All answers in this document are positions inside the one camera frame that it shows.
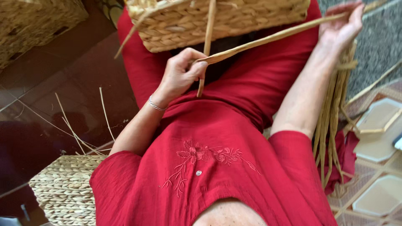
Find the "woman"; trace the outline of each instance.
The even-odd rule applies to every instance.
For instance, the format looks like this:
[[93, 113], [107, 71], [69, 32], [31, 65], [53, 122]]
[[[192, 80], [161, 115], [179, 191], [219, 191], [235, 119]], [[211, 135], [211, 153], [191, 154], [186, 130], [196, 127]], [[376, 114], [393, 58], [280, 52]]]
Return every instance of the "woman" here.
[[[202, 98], [182, 94], [204, 78], [205, 62], [186, 72], [204, 54], [150, 53], [138, 35], [131, 38], [124, 62], [143, 107], [92, 174], [97, 225], [336, 225], [311, 138], [363, 8], [361, 1], [338, 5], [327, 15], [349, 18], [245, 51]], [[312, 0], [307, 21], [319, 17]], [[120, 40], [130, 27], [125, 11]], [[271, 125], [267, 141], [261, 132]]]

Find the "embroidered flower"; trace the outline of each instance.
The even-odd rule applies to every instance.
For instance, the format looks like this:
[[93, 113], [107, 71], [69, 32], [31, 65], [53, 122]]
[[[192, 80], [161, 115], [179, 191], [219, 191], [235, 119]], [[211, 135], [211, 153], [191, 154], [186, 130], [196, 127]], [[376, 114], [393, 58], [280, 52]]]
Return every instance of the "embroidered flower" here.
[[241, 157], [241, 154], [243, 153], [240, 151], [240, 149], [233, 150], [233, 148], [224, 148], [215, 151], [215, 148], [222, 148], [222, 146], [208, 148], [208, 146], [202, 147], [202, 145], [198, 142], [194, 143], [192, 139], [185, 141], [184, 151], [177, 152], [177, 155], [179, 155], [179, 157], [181, 158], [185, 158], [185, 160], [183, 161], [183, 163], [174, 168], [176, 172], [173, 173], [166, 180], [162, 188], [165, 186], [168, 187], [169, 184], [173, 187], [174, 185], [172, 181], [177, 180], [177, 184], [174, 187], [174, 190], [176, 191], [177, 197], [180, 197], [179, 194], [183, 193], [182, 190], [184, 190], [185, 188], [185, 184], [183, 182], [187, 180], [186, 178], [184, 178], [184, 176], [186, 173], [186, 164], [189, 160], [192, 164], [195, 164], [199, 160], [209, 161], [213, 159], [213, 157], [215, 157], [218, 162], [230, 166], [230, 164], [233, 164], [233, 161], [237, 161], [238, 159], [240, 159], [242, 163], [247, 163], [250, 169], [261, 175], [251, 162], [246, 161], [244, 158]]
[[177, 152], [181, 158], [191, 157], [191, 163], [195, 164], [197, 160], [208, 161], [208, 146], [205, 148], [200, 145], [200, 143], [193, 143], [193, 140], [188, 140], [184, 142], [185, 151]]

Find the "skin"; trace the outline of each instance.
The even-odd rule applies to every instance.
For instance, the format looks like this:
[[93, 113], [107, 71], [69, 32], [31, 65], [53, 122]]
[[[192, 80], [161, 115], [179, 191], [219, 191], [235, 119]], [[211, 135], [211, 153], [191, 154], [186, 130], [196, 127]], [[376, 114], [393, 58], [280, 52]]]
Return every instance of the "skin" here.
[[[284, 98], [271, 128], [271, 135], [293, 130], [313, 136], [330, 75], [339, 55], [362, 29], [364, 4], [360, 1], [340, 4], [328, 9], [326, 15], [350, 12], [344, 20], [320, 25], [319, 41], [304, 69]], [[181, 96], [194, 81], [205, 78], [207, 63], [186, 68], [191, 60], [205, 58], [201, 52], [187, 48], [168, 60], [163, 79], [152, 96], [152, 101], [165, 108]], [[110, 155], [128, 150], [142, 156], [148, 149], [164, 112], [146, 103], [120, 133]], [[237, 199], [221, 199], [202, 212], [194, 226], [204, 225], [266, 225], [263, 219]]]

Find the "red cloth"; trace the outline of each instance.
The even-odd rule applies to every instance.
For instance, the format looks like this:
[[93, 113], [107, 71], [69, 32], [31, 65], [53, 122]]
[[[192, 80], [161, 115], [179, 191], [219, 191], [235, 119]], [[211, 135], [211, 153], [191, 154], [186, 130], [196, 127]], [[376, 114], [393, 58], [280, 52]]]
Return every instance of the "red cloth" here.
[[[307, 20], [318, 17], [312, 0]], [[120, 40], [131, 26], [125, 11]], [[311, 140], [282, 131], [267, 141], [260, 133], [272, 122], [317, 40], [318, 28], [313, 28], [247, 50], [205, 87], [201, 99], [195, 90], [171, 103], [143, 157], [118, 152], [93, 172], [96, 224], [189, 226], [216, 200], [234, 197], [270, 226], [336, 225]], [[142, 106], [158, 87], [170, 54], [148, 52], [135, 35], [123, 56]]]
[[[343, 134], [343, 130], [337, 132], [335, 136], [335, 145], [336, 152], [338, 153], [339, 164], [342, 171], [354, 175], [355, 174], [355, 161], [356, 154], [353, 153], [357, 143], [359, 142], [359, 138], [355, 135], [354, 132], [348, 132], [346, 137]], [[321, 172], [321, 166], [318, 167], [318, 172]], [[324, 165], [324, 173], [325, 175], [328, 172], [328, 151], [325, 155], [325, 165]], [[351, 180], [348, 176], [343, 176], [343, 182], [349, 182]], [[328, 184], [325, 187], [325, 194], [331, 194], [334, 192], [335, 184], [342, 183], [341, 176], [339, 171], [332, 165], [331, 176], [329, 177]]]

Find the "woven basket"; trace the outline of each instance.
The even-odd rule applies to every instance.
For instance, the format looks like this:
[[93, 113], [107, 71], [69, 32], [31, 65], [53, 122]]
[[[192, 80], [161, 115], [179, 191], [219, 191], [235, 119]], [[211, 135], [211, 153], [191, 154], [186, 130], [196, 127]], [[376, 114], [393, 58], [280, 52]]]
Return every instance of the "woven basket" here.
[[95, 225], [95, 199], [89, 178], [105, 158], [61, 156], [31, 179], [29, 185], [39, 206], [53, 225]]
[[0, 0], [0, 70], [86, 18], [81, 0]]
[[[147, 11], [162, 8], [147, 17], [138, 28], [139, 36], [151, 52], [161, 52], [204, 42], [208, 0], [128, 0], [127, 8], [135, 24]], [[278, 25], [302, 21], [310, 0], [218, 0], [212, 40], [237, 36]]]

